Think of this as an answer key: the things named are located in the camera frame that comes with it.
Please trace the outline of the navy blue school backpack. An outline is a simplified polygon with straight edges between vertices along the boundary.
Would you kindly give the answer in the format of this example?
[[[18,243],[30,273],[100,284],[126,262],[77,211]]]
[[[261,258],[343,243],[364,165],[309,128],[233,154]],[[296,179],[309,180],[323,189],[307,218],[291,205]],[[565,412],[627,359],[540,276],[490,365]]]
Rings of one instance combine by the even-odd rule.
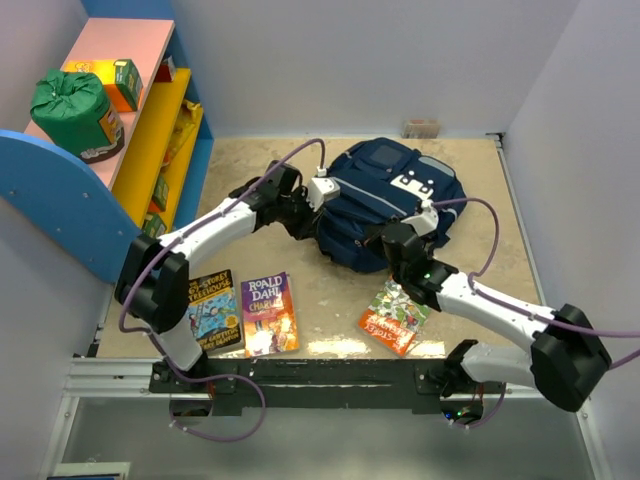
[[[384,255],[363,245],[369,225],[401,221],[413,215],[422,200],[430,199],[439,216],[438,227],[420,238],[432,249],[441,248],[466,207],[466,193],[450,166],[385,137],[353,145],[321,176],[334,178],[340,194],[318,211],[315,239],[333,262],[358,273],[388,267]]]

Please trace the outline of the Roald Dahl Charlie book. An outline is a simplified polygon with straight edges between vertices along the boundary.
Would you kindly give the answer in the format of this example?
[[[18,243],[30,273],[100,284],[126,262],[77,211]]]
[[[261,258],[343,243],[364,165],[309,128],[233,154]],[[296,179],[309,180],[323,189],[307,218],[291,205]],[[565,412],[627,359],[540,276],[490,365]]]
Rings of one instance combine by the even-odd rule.
[[[241,283],[245,356],[255,358],[299,349],[299,335],[286,272]]]

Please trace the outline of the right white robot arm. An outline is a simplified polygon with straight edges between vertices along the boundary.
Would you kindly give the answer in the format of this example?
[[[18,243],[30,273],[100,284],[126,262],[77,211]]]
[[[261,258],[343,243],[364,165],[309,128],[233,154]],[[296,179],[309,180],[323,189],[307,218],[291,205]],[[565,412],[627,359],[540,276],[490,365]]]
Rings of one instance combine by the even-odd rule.
[[[464,340],[444,361],[443,396],[489,382],[536,389],[554,406],[578,411],[613,365],[586,314],[517,300],[434,259],[407,223],[372,228],[366,245],[386,258],[393,280],[416,304],[472,321],[508,347]]]

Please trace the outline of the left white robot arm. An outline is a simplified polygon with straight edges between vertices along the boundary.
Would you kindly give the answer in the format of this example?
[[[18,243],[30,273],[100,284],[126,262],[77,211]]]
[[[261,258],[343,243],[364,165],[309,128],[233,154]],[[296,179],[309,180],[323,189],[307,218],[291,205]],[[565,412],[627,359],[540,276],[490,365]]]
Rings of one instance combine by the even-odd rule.
[[[141,319],[144,332],[173,364],[171,378],[185,392],[207,380],[205,353],[190,326],[189,282],[205,260],[235,240],[278,222],[297,239],[310,225],[335,184],[324,170],[305,185],[300,172],[273,161],[265,175],[232,191],[208,214],[156,239],[141,234],[130,244],[115,288],[123,312]]]

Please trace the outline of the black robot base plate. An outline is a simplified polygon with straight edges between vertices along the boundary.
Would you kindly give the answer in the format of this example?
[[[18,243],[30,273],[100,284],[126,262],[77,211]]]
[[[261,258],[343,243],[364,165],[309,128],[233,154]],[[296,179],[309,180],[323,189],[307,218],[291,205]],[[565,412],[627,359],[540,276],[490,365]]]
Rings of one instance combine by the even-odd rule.
[[[261,400],[249,379],[261,389],[268,408],[395,409],[414,414],[438,414],[444,398],[479,402],[479,394],[497,394],[490,382],[480,387],[452,373],[443,359],[214,359],[204,376],[219,375],[213,387],[181,380],[166,362],[152,365],[149,390],[174,399],[203,395],[216,416],[238,416],[259,408]]]

